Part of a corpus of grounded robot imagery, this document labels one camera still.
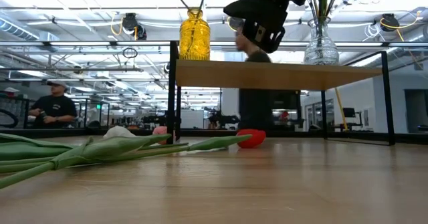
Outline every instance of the cap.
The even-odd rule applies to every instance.
[[[67,84],[64,81],[52,80],[52,81],[49,81],[47,84],[48,85],[57,84],[59,86],[63,86],[64,88],[67,88]]]

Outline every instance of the wooden shelf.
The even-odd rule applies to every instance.
[[[327,90],[381,74],[381,68],[177,60],[177,84],[188,87]]]

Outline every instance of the yellow pole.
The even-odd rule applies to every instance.
[[[337,101],[339,102],[340,113],[342,113],[343,126],[345,130],[348,131],[348,124],[346,123],[345,113],[343,112],[342,100],[340,100],[339,90],[337,88],[334,89],[336,91]]]

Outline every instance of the yellow vase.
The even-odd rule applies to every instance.
[[[180,26],[180,60],[209,60],[209,26],[197,8],[187,11],[189,19]]]

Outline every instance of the monitor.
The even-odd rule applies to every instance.
[[[355,109],[343,108],[343,114],[345,115],[345,118],[355,118]]]

